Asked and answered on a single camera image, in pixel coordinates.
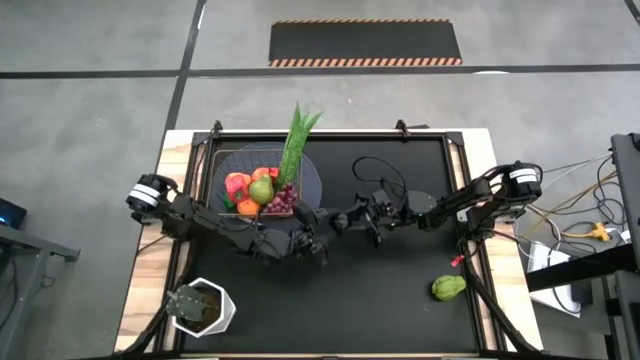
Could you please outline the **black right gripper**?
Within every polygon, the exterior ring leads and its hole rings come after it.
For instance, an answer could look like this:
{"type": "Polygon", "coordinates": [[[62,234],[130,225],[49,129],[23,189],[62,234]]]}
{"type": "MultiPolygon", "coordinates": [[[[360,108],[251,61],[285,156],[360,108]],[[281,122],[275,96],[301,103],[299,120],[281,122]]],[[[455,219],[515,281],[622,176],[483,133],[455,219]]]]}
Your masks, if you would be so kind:
{"type": "MultiPolygon", "coordinates": [[[[357,193],[355,195],[354,204],[360,207],[358,220],[364,224],[364,228],[371,237],[373,245],[376,248],[379,248],[382,243],[382,234],[379,229],[379,216],[374,201],[357,193]]],[[[340,219],[343,222],[351,222],[352,216],[347,213],[343,213],[340,215],[340,219]]],[[[347,223],[342,226],[342,231],[350,231],[352,228],[353,224],[347,223]]]]}

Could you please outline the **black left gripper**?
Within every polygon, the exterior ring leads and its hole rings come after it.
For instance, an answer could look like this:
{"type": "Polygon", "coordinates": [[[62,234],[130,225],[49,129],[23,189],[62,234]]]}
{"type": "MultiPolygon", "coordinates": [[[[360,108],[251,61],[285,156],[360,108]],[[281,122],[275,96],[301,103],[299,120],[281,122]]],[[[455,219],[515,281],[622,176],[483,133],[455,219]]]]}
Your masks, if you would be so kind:
{"type": "Polygon", "coordinates": [[[327,233],[340,231],[334,224],[338,215],[329,216],[326,209],[314,209],[303,201],[294,203],[293,214],[301,223],[301,227],[291,233],[291,254],[296,258],[306,257],[316,264],[326,265],[328,263],[327,233]]]}

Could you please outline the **red grape bunch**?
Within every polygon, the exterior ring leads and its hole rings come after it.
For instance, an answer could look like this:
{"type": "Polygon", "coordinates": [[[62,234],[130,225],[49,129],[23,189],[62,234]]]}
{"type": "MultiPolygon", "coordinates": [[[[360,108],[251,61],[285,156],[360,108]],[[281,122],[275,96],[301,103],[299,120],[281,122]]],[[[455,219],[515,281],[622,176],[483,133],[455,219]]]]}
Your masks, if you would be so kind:
{"type": "Polygon", "coordinates": [[[298,192],[293,184],[286,184],[275,193],[270,203],[263,207],[262,212],[267,214],[290,214],[293,205],[299,200],[298,192]]]}

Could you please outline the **green pear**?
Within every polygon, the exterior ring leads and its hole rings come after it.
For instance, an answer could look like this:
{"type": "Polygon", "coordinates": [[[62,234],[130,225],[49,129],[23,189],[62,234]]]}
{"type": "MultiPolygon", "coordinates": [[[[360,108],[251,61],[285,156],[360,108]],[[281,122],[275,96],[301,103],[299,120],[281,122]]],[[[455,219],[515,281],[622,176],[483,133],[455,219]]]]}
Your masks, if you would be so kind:
{"type": "Polygon", "coordinates": [[[269,204],[274,196],[272,178],[269,175],[261,175],[249,186],[250,198],[259,205],[269,204]]]}

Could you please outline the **round orange fruit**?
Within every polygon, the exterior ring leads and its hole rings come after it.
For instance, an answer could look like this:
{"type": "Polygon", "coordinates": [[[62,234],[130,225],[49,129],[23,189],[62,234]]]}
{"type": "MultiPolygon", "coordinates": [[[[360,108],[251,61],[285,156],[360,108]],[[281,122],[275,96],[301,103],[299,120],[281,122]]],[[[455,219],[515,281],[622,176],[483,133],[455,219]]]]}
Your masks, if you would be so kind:
{"type": "Polygon", "coordinates": [[[244,217],[255,217],[259,214],[262,206],[256,203],[251,198],[243,200],[236,204],[236,211],[239,215],[244,217]]]}

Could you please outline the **green leafy vegetable bunch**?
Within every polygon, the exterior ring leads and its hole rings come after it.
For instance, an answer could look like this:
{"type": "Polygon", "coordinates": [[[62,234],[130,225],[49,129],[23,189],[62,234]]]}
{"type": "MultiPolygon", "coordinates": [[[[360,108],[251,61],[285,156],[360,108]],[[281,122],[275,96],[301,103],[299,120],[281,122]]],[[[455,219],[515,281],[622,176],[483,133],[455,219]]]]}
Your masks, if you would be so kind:
{"type": "Polygon", "coordinates": [[[307,138],[321,116],[321,113],[302,113],[299,104],[296,104],[275,181],[277,190],[294,181],[307,138]]]}

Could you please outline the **red bell pepper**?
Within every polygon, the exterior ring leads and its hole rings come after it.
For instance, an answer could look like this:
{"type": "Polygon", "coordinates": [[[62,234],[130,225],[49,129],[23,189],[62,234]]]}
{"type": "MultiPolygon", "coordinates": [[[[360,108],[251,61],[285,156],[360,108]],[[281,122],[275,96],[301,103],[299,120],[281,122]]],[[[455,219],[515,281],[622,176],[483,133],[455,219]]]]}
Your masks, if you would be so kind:
{"type": "Polygon", "coordinates": [[[224,181],[225,190],[229,200],[240,203],[249,198],[249,186],[252,178],[248,174],[234,172],[227,175],[224,181]]]}

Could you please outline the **green chili pepper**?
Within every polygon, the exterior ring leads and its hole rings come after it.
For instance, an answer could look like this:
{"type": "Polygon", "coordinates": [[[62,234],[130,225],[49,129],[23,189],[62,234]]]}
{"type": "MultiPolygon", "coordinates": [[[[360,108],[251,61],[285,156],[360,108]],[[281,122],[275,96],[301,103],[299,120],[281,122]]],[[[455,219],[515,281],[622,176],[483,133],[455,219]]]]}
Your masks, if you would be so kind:
{"type": "Polygon", "coordinates": [[[436,300],[449,301],[465,289],[466,281],[462,276],[443,275],[433,281],[431,294],[436,300]]]}

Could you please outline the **green cactus plant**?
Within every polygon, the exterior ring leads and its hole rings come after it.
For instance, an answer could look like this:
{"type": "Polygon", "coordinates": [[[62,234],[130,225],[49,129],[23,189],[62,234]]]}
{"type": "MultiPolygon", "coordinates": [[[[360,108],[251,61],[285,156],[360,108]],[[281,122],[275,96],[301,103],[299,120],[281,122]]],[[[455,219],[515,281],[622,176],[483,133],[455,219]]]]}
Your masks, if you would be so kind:
{"type": "Polygon", "coordinates": [[[199,322],[203,320],[207,308],[205,295],[189,285],[181,285],[175,291],[167,293],[165,311],[168,315],[199,322]]]}

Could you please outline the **white flat box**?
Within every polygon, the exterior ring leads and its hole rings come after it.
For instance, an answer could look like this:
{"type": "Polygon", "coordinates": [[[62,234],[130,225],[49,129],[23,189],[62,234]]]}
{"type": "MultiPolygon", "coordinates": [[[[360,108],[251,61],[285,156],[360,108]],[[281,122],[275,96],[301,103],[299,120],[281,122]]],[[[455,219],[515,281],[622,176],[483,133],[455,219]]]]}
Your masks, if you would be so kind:
{"type": "MultiPolygon", "coordinates": [[[[529,251],[527,272],[531,273],[559,263],[568,262],[570,258],[571,256],[566,253],[536,242],[529,251]]],[[[575,318],[579,318],[581,315],[582,305],[573,300],[572,288],[569,284],[531,291],[530,297],[539,304],[554,308],[575,318]]]]}

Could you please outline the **black desk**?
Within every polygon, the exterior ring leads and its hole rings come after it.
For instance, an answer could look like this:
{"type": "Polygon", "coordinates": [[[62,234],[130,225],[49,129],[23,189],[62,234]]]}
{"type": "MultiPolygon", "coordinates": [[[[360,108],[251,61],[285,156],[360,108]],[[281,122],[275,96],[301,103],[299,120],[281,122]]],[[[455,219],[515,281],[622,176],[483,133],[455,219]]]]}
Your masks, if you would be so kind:
{"type": "Polygon", "coordinates": [[[620,245],[526,275],[531,292],[613,274],[617,297],[607,300],[607,315],[622,318],[631,360],[640,360],[640,260],[633,244],[620,245]]]}

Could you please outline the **yellow power plug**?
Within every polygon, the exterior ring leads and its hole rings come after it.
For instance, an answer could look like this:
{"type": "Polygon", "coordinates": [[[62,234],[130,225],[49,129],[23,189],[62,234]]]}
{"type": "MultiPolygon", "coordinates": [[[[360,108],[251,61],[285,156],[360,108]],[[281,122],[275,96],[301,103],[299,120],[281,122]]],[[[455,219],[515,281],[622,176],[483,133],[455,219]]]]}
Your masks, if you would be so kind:
{"type": "Polygon", "coordinates": [[[591,230],[586,233],[571,233],[563,231],[562,235],[569,238],[591,238],[601,242],[608,242],[611,240],[609,230],[602,222],[593,223],[591,230]]]}

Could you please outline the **dark grey side table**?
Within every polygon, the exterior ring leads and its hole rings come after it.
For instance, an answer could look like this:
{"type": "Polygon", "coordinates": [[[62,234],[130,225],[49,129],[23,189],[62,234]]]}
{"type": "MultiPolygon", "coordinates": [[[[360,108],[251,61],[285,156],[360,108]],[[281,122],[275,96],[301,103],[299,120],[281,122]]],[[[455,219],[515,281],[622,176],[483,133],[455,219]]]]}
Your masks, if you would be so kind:
{"type": "Polygon", "coordinates": [[[611,147],[634,257],[640,268],[640,133],[613,135],[611,147]]]}

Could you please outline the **grey metal desk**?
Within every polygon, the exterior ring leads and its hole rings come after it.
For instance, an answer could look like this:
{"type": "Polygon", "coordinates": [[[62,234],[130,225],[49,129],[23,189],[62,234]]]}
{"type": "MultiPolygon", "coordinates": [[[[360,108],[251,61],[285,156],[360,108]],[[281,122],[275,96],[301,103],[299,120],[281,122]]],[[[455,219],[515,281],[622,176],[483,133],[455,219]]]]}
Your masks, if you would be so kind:
{"type": "Polygon", "coordinates": [[[80,250],[0,225],[0,279],[6,270],[12,273],[8,305],[3,305],[0,295],[0,360],[17,358],[16,349],[53,255],[76,262],[80,250]]]}

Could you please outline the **black box with blue light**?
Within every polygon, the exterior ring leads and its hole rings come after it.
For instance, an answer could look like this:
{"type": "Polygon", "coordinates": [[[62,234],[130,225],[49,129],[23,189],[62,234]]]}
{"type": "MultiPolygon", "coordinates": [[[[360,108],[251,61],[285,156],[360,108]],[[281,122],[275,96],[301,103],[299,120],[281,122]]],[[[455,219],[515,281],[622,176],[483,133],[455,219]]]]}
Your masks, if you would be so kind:
{"type": "Polygon", "coordinates": [[[0,197],[0,225],[20,229],[26,215],[25,208],[0,197]]]}

